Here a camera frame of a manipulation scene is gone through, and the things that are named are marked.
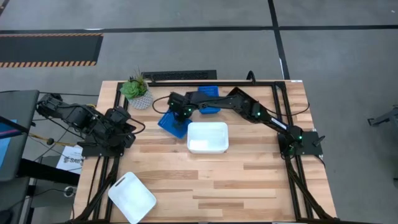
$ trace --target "white plastic container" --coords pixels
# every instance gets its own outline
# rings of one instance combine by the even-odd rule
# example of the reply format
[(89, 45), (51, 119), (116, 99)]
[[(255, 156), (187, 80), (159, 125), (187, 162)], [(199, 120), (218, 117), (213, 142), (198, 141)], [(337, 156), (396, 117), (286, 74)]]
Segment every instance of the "white plastic container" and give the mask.
[(155, 206), (155, 196), (132, 173), (124, 174), (108, 191), (127, 220), (136, 224)]
[(187, 146), (197, 154), (224, 153), (228, 146), (228, 125), (224, 122), (192, 122), (188, 125)]

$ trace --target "gray floor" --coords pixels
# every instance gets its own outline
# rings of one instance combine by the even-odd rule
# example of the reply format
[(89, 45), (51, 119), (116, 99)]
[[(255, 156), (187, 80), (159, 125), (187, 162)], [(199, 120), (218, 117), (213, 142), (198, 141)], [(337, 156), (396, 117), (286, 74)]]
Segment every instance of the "gray floor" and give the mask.
[[(281, 26), (398, 24), (396, 1), (276, 0)], [(10, 0), (0, 29), (92, 29), (177, 26), (269, 26), (267, 1), (250, 0)], [(282, 31), (291, 79), (303, 80), (340, 218), (376, 223), (398, 220), (396, 134), (366, 119), (398, 104), (398, 30)], [(2, 68), (0, 90), (39, 89), (96, 94), (102, 80), (141, 71), (217, 69), (218, 78), (281, 79), (272, 31), (106, 34), (95, 67)], [(65, 97), (95, 103), (96, 98)], [(50, 123), (33, 129), (53, 138)], [(65, 141), (75, 141), (67, 137)], [(30, 141), (24, 157), (45, 149)], [(62, 222), (70, 207), (38, 210), (34, 223)]]

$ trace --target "wooden table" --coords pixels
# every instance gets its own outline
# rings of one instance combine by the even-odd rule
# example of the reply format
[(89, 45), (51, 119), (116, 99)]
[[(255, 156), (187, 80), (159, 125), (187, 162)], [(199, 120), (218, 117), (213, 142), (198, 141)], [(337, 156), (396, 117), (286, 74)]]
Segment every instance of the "wooden table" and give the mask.
[[(302, 82), (286, 81), (292, 113), (307, 107)], [(116, 81), (103, 82), (97, 110), (105, 113), (114, 105)], [(220, 87), (226, 95), (233, 86)], [(270, 87), (241, 87), (270, 110), (275, 110)], [(154, 99), (171, 91), (184, 94), (197, 87), (151, 87)], [(282, 94), (279, 100), (284, 112)], [(167, 100), (156, 103), (159, 111), (167, 111)], [(126, 149), (119, 165), (118, 178), (126, 172), (135, 173), (155, 195), (157, 205), (142, 222), (259, 222), (295, 220), (284, 161), (280, 158), (277, 133), (263, 124), (251, 124), (231, 110), (202, 115), (198, 111), (192, 121), (223, 121), (228, 124), (229, 148), (224, 154), (192, 154), (186, 139), (179, 140), (157, 125), (162, 114), (151, 107), (135, 110), (129, 106), (134, 119), (144, 122), (146, 130), (138, 134), (130, 149)], [(313, 129), (310, 110), (293, 117), (294, 124), (305, 131)], [(330, 215), (335, 216), (325, 169), (314, 156), (302, 156), (309, 191)], [(96, 158), (83, 165), (75, 198), (75, 213), (86, 207)], [(95, 194), (100, 167), (94, 182)], [(305, 217), (302, 195), (300, 208)], [(107, 197), (103, 197), (100, 218), (104, 217)], [(127, 220), (113, 206), (111, 222)]]

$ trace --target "black floor mat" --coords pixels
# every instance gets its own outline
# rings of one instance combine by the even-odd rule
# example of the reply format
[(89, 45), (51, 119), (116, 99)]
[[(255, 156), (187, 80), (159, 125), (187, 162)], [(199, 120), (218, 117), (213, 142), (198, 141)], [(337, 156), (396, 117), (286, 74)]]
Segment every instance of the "black floor mat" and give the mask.
[(150, 80), (216, 80), (217, 70), (190, 70), (172, 72), (143, 72), (144, 78)]
[(0, 67), (94, 66), (103, 34), (0, 35)]

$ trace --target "white plant pot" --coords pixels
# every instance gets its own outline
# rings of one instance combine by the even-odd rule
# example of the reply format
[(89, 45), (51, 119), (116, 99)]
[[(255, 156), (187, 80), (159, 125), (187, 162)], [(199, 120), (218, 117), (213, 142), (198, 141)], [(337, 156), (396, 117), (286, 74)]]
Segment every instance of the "white plant pot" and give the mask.
[(140, 96), (137, 98), (133, 98), (129, 100), (129, 103), (131, 106), (137, 110), (144, 110), (148, 108), (152, 102), (154, 101), (154, 98), (152, 97), (152, 94), (150, 93), (149, 90), (147, 90), (144, 94), (144, 96)]

